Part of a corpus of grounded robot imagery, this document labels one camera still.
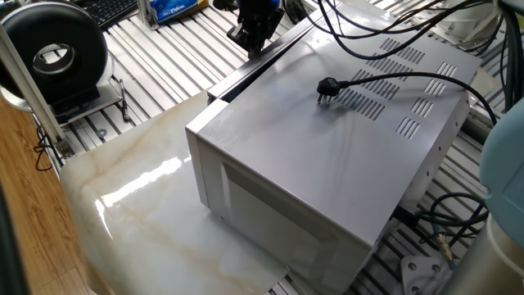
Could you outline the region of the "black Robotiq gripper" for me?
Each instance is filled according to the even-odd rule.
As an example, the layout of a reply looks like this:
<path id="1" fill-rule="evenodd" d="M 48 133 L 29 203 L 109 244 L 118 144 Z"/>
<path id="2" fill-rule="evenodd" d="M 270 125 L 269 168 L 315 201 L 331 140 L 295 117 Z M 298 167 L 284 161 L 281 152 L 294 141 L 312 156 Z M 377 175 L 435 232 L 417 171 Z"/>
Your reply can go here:
<path id="1" fill-rule="evenodd" d="M 280 0 L 239 0 L 239 18 L 227 36 L 234 43 L 247 43 L 248 57 L 260 54 L 265 42 L 273 37 L 269 31 L 256 33 L 252 30 L 274 30 L 283 17 L 284 10 Z"/>

